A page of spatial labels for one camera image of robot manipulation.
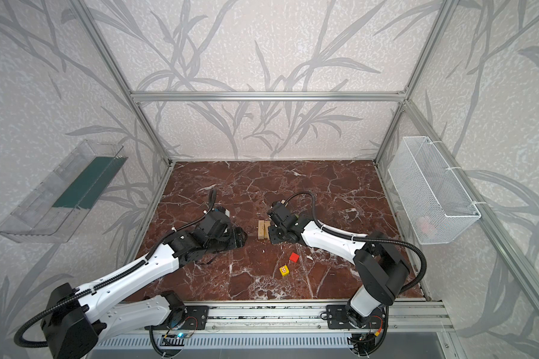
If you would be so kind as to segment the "wood block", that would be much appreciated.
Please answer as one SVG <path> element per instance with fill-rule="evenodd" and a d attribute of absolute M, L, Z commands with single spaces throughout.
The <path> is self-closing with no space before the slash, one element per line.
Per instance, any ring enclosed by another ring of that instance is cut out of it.
<path fill-rule="evenodd" d="M 271 221 L 264 221 L 264 239 L 269 239 L 269 228 L 271 226 Z"/>
<path fill-rule="evenodd" d="M 266 239 L 267 237 L 267 225 L 265 220 L 258 221 L 258 239 Z"/>

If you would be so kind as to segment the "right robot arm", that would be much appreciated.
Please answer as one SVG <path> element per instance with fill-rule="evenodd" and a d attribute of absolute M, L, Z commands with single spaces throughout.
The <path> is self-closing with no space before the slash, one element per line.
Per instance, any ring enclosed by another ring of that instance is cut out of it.
<path fill-rule="evenodd" d="M 305 215 L 295 215 L 282 202 L 275 202 L 268 215 L 272 244 L 287 242 L 321 249 L 355 266 L 362 285 L 346 304 L 352 326 L 364 327 L 374 311 L 393 305 L 406 288 L 410 266 L 396 242 L 382 233 L 369 237 L 340 231 Z"/>

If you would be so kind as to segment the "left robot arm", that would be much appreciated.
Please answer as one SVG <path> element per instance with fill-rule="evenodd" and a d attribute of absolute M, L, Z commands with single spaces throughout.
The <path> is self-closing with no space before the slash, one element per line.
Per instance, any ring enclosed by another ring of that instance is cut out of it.
<path fill-rule="evenodd" d="M 241 248 L 246 240 L 246 232 L 231 223 L 227 210 L 214 209 L 193 229 L 169 233 L 153 253 L 77 289 L 70 284 L 56 288 L 48 303 L 54 311 L 40 323 L 52 357 L 82 358 L 104 339 L 182 323 L 188 313 L 172 291 L 140 302 L 123 300 L 207 254 Z"/>

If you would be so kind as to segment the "red cube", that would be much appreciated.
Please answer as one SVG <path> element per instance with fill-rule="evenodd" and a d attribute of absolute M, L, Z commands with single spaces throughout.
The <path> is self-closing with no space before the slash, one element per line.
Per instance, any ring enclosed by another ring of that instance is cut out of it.
<path fill-rule="evenodd" d="M 289 260 L 293 263 L 297 263 L 299 261 L 299 255 L 296 253 L 292 253 Z"/>

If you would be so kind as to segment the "yellow dice cube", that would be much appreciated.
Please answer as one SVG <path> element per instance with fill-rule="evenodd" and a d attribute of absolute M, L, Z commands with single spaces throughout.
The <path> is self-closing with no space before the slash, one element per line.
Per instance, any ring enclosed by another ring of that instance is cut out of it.
<path fill-rule="evenodd" d="M 284 265 L 284 266 L 279 268 L 279 272 L 281 273 L 282 277 L 285 277 L 285 276 L 288 276 L 290 274 L 290 269 L 286 265 Z"/>

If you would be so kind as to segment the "left circuit board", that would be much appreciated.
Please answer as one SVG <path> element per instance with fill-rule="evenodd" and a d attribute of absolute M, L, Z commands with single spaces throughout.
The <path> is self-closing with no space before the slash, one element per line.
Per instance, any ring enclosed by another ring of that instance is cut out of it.
<path fill-rule="evenodd" d="M 182 347 L 186 345 L 194 333 L 194 331 L 171 331 L 163 335 L 161 344 L 165 347 Z"/>

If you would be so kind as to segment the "clear plastic bin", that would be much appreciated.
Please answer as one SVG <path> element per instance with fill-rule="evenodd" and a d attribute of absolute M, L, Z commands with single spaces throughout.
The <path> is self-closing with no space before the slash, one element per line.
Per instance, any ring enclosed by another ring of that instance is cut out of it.
<path fill-rule="evenodd" d="M 121 170 L 120 144 L 82 141 L 1 223 L 17 243 L 66 243 Z"/>

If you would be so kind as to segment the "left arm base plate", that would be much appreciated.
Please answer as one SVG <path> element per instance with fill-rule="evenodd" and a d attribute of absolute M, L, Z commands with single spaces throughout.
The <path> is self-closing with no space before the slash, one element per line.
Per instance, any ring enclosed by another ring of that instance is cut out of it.
<path fill-rule="evenodd" d="M 173 309 L 160 329 L 203 331 L 208 321 L 209 307 L 190 305 Z"/>

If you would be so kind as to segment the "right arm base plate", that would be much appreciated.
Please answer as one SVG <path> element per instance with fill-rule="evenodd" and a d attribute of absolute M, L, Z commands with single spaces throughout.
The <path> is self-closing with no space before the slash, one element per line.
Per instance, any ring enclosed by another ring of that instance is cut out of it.
<path fill-rule="evenodd" d="M 386 308 L 377 307 L 372 313 L 364 317 L 351 309 L 348 305 L 327 305 L 320 318 L 327 322 L 328 329 L 364 329 L 377 331 L 384 326 Z"/>

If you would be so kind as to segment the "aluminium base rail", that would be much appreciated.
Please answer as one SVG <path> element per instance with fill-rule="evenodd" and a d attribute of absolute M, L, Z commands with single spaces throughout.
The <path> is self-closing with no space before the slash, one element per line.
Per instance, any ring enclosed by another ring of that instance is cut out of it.
<path fill-rule="evenodd" d="M 377 331 L 364 329 L 328 329 L 320 318 L 327 305 L 345 305 L 337 301 L 277 301 L 277 302 L 189 302 L 209 309 L 205 330 L 194 334 L 263 334 L 263 333 L 377 333 L 386 329 L 397 332 L 453 331 L 454 327 L 443 304 L 439 302 L 398 301 L 386 308 L 384 326 Z M 113 306 L 90 305 L 86 316 L 91 323 L 104 323 L 100 339 L 157 326 L 161 332 L 188 330 L 160 329 L 173 310 L 161 296 L 142 302 Z"/>

